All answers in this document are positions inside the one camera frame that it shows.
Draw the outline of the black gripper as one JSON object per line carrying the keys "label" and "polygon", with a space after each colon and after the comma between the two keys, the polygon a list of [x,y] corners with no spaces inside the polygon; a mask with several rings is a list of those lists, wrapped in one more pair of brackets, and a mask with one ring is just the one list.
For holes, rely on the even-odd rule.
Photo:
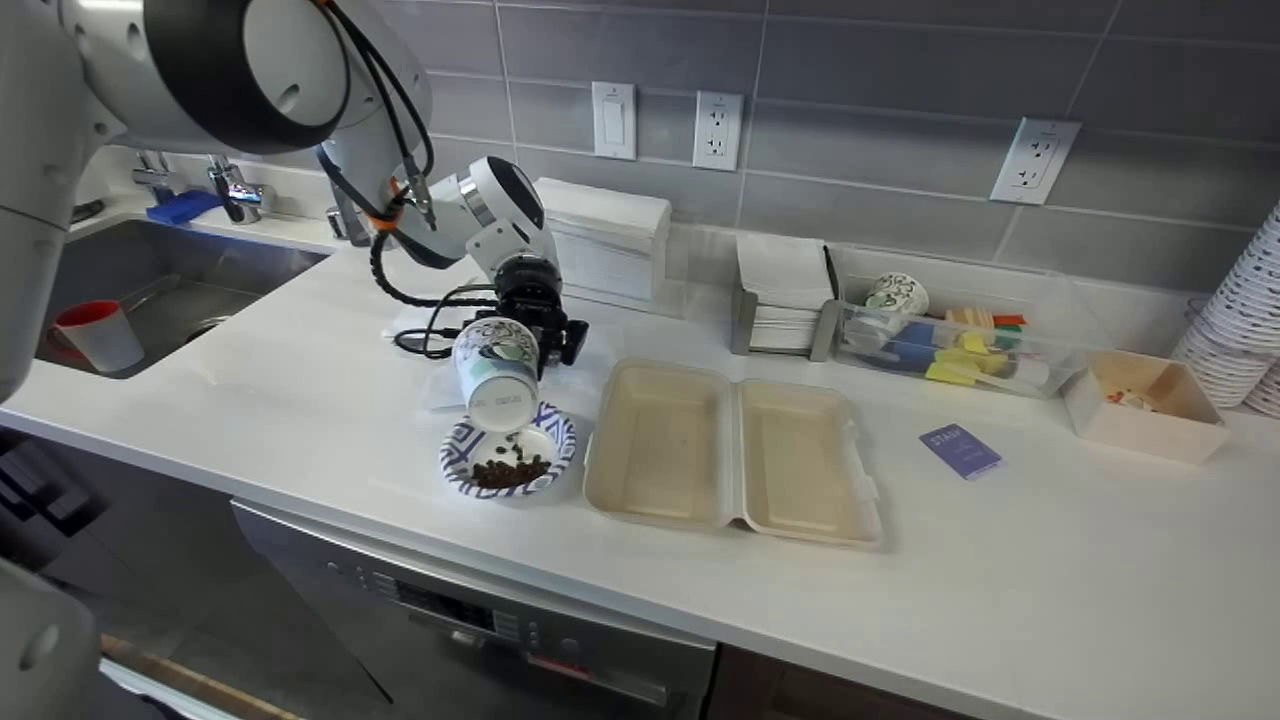
{"label": "black gripper", "polygon": [[540,362],[573,362],[584,348],[587,323],[558,302],[558,271],[550,259],[514,255],[494,271],[499,310],[519,321],[535,344]]}

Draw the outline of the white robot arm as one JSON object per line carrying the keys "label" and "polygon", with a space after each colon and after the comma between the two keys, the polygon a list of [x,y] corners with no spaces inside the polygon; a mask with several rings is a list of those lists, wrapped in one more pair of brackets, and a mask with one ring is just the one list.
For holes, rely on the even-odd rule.
{"label": "white robot arm", "polygon": [[489,310],[545,367],[587,323],[558,299],[555,238],[519,162],[442,177],[419,104],[344,0],[0,0],[0,396],[28,379],[79,177],[102,144],[309,150],[374,248],[476,259]]}

